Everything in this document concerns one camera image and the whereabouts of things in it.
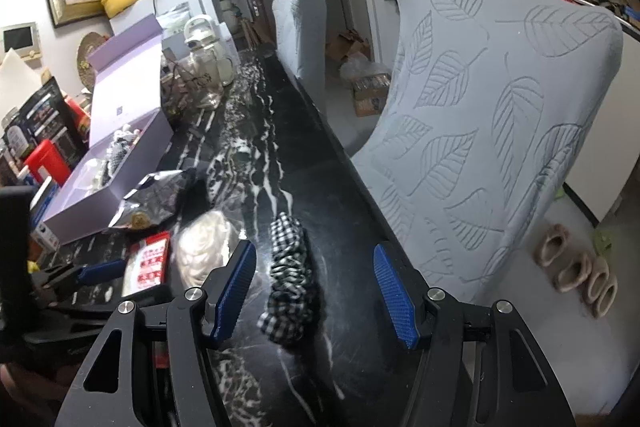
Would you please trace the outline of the near light blue chair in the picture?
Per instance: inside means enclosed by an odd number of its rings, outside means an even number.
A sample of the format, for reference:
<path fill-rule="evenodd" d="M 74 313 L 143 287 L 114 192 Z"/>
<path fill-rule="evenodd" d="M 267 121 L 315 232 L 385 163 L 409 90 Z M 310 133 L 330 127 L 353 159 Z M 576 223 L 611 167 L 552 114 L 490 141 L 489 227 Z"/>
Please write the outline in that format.
<path fill-rule="evenodd" d="M 624 33 L 565 0 L 397 0 L 383 113 L 352 161 L 427 283 L 472 303 L 546 213 Z"/>

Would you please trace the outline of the red plastic container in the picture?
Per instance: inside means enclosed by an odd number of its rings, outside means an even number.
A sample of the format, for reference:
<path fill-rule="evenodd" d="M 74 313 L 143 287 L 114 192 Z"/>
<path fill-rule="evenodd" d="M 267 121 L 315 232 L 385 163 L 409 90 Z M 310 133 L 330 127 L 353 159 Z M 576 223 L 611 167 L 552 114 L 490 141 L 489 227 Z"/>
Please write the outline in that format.
<path fill-rule="evenodd" d="M 70 177 L 70 167 L 50 140 L 43 140 L 26 158 L 26 166 L 39 184 L 51 178 L 62 187 Z"/>

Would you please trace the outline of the white red snack packet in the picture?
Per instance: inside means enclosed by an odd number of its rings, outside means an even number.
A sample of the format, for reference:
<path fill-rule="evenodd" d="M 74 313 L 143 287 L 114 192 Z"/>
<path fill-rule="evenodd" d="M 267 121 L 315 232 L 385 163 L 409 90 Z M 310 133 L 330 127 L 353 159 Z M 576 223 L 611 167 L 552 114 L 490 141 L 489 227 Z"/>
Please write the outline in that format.
<path fill-rule="evenodd" d="M 160 232 L 142 239 L 129 249 L 122 277 L 122 297 L 137 294 L 166 280 L 170 234 Z"/>

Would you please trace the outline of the far light blue chair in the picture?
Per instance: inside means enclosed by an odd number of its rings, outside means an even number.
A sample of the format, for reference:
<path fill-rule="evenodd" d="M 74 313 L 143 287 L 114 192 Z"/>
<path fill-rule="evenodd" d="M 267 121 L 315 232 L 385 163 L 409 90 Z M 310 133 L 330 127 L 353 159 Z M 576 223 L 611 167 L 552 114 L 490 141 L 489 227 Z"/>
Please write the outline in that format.
<path fill-rule="evenodd" d="M 326 113 L 326 0 L 273 0 L 272 12 L 286 75 Z"/>

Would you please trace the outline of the black snack bag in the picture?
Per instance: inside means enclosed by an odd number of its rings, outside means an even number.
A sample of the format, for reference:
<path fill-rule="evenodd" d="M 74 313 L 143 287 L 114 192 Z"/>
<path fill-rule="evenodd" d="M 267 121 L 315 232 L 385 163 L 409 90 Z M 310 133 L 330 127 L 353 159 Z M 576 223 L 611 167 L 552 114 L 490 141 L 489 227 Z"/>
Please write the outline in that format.
<path fill-rule="evenodd" d="M 43 141 L 49 140 L 74 170 L 87 153 L 76 127 L 72 109 L 51 77 L 19 108 L 6 115 L 3 140 L 19 164 Z"/>

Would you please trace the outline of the black white gingham lace cloth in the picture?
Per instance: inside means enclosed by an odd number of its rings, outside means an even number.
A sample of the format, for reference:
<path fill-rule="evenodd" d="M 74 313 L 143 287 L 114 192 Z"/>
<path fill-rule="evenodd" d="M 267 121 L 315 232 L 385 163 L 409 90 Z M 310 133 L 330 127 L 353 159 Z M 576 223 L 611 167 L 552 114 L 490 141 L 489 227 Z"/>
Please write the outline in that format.
<path fill-rule="evenodd" d="M 107 147 L 103 161 L 102 182 L 110 182 L 114 178 L 120 164 L 130 150 L 137 144 L 141 135 L 140 129 L 134 129 L 130 124 L 116 130 L 111 144 Z"/>

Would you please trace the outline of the light blue chair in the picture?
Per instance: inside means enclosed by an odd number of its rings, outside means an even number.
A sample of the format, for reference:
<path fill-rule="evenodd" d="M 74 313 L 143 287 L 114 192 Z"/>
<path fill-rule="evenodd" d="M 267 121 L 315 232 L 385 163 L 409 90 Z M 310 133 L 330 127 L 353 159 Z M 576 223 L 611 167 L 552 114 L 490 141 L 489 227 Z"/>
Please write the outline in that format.
<path fill-rule="evenodd" d="M 397 0 L 383 113 L 352 161 L 427 283 L 472 303 L 546 213 L 624 33 L 565 0 Z"/>
<path fill-rule="evenodd" d="M 273 0 L 272 12 L 286 75 L 326 113 L 326 0 Z"/>

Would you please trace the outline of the wall intercom panel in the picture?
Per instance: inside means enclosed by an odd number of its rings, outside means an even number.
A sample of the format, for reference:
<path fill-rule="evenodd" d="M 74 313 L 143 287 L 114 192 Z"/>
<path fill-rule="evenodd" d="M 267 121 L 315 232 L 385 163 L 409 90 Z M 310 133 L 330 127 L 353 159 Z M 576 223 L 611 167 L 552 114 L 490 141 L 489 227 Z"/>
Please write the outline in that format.
<path fill-rule="evenodd" d="M 13 50 L 25 61 L 38 60 L 41 46 L 35 23 L 6 26 L 1 29 L 2 54 Z"/>

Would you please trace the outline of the glass mug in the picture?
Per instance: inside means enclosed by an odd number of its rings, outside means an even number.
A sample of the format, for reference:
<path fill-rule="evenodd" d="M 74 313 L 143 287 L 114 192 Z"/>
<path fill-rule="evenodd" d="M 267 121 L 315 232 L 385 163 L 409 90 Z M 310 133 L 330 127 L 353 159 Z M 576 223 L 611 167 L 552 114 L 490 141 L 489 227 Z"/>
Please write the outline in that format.
<path fill-rule="evenodd" d="M 178 73 L 197 108 L 216 109 L 220 105 L 224 88 L 215 57 L 190 54 L 178 63 Z"/>

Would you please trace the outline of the clear plastic bag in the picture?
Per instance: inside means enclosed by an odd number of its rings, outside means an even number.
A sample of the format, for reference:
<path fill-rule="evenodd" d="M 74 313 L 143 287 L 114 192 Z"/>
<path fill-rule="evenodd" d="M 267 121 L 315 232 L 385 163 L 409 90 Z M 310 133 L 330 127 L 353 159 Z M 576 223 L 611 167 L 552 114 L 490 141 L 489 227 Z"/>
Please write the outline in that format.
<path fill-rule="evenodd" d="M 202 286 L 213 269 L 224 267 L 240 233 L 219 210 L 209 210 L 183 229 L 175 241 L 175 264 L 185 288 Z"/>

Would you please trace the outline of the white water bottle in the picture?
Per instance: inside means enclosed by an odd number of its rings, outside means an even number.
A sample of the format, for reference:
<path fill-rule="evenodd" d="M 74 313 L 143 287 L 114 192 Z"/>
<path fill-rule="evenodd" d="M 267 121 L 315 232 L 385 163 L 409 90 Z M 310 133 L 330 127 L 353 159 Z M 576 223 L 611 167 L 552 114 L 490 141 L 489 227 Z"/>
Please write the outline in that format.
<path fill-rule="evenodd" d="M 213 19 L 206 14 L 191 17 L 184 25 L 183 37 L 198 72 L 224 88 L 230 86 L 235 78 L 233 60 L 216 34 Z"/>

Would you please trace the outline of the white refrigerator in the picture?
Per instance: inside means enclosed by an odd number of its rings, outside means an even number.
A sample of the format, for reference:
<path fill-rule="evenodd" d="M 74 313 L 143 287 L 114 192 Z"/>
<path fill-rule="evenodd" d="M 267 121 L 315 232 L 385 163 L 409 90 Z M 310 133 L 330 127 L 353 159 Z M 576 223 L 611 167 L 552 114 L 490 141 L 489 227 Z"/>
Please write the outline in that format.
<path fill-rule="evenodd" d="M 219 0 L 138 0 L 110 20 L 111 30 L 118 35 L 150 14 L 163 15 L 183 3 L 188 5 L 192 16 L 207 14 L 217 25 L 224 22 Z"/>

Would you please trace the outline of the silver foil bag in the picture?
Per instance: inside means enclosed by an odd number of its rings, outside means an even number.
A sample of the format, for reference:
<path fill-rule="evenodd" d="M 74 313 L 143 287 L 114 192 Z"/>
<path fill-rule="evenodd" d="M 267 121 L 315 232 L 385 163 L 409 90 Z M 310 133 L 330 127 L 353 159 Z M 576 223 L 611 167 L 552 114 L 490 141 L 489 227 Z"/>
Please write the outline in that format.
<path fill-rule="evenodd" d="M 107 228 L 142 231 L 160 225 L 178 210 L 196 170 L 163 170 L 147 174 L 120 200 Z"/>

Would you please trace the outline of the lavender gift box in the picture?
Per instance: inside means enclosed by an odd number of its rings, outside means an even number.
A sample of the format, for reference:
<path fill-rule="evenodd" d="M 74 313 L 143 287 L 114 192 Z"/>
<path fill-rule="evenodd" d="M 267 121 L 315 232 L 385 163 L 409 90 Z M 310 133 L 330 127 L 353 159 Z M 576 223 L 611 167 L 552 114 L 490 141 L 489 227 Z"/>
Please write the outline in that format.
<path fill-rule="evenodd" d="M 162 35 L 148 15 L 88 57 L 96 71 L 89 150 L 43 217 L 62 245 L 107 229 L 120 201 L 156 170 L 171 141 L 160 101 Z"/>

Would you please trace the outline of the gingham scrunchie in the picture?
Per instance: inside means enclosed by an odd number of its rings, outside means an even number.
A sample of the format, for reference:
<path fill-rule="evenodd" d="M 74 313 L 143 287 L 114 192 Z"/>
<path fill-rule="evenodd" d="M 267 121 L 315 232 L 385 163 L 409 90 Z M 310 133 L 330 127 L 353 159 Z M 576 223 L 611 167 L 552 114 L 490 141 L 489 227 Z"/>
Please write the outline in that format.
<path fill-rule="evenodd" d="M 257 326 L 273 343 L 292 345 L 304 338 L 314 319 L 316 277 L 302 222 L 280 212 L 269 232 L 270 291 Z"/>

